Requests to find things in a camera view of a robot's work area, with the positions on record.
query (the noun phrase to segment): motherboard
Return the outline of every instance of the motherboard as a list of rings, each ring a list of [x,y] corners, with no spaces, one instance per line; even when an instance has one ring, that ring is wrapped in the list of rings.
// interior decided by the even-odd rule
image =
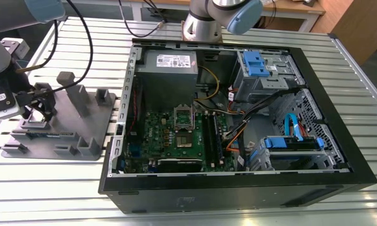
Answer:
[[[225,115],[184,110],[146,112],[142,143],[129,144],[136,173],[157,173],[161,165],[182,165],[181,171],[190,167],[202,172],[233,171],[233,155],[221,144]]]

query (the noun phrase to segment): slotted aluminum table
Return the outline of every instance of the slotted aluminum table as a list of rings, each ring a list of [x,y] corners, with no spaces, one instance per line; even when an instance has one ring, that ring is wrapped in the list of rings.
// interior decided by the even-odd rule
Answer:
[[[120,20],[86,18],[94,44],[94,62],[82,84],[89,88],[108,88],[121,96],[124,69],[130,40]],[[146,33],[156,23],[130,22],[136,33]],[[81,76],[89,58],[84,27],[70,17],[60,24],[57,52],[45,68],[30,72],[30,83],[49,82],[57,87],[60,71]],[[180,25],[168,24],[154,39],[180,40]],[[53,29],[30,61],[38,64],[48,57],[53,43]],[[349,57],[342,45],[325,34],[252,30],[245,35],[222,31],[225,42],[300,47],[356,143],[377,176],[377,90]],[[109,134],[114,131],[109,123]],[[17,118],[0,121],[0,146]],[[305,208],[246,211],[209,211],[164,214],[124,215],[106,196],[98,195],[102,158],[98,161],[61,161],[5,159],[0,155],[0,224],[14,225],[377,225],[377,185],[362,191],[344,193]]]

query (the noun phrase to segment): ram slot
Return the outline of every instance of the ram slot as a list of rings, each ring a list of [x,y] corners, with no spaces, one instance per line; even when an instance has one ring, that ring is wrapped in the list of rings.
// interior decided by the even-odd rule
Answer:
[[[214,167],[214,141],[213,141],[213,122],[208,114],[202,115],[202,136],[205,148],[205,162],[206,165]]]
[[[221,134],[220,134],[220,125],[216,115],[212,116],[213,119],[213,128],[214,128],[214,144],[216,144],[216,153],[217,153],[217,160],[218,163],[221,162],[224,155],[221,150]]]

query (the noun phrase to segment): green circuit board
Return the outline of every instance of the green circuit board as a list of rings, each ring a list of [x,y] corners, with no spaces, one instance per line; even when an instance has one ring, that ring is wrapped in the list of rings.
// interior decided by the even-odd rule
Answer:
[[[140,158],[133,161],[138,173],[148,171],[148,159],[178,158],[201,159],[202,171],[232,171],[233,159],[224,158],[222,165],[206,164],[206,152],[202,135],[202,113],[194,113],[193,130],[174,130],[173,112],[146,112],[144,124],[144,141],[140,147]],[[189,124],[189,116],[177,115],[178,123]],[[217,115],[218,131],[226,131],[225,116]]]

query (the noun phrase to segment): table leg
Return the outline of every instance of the table leg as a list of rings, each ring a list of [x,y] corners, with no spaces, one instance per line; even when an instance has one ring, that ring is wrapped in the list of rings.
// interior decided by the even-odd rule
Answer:
[[[132,4],[132,11],[133,11],[133,20],[142,21],[142,15],[141,15],[142,3],[130,2],[130,4]]]
[[[314,23],[318,19],[320,14],[308,14],[308,18],[304,20],[301,27],[300,27],[300,32],[310,32]]]

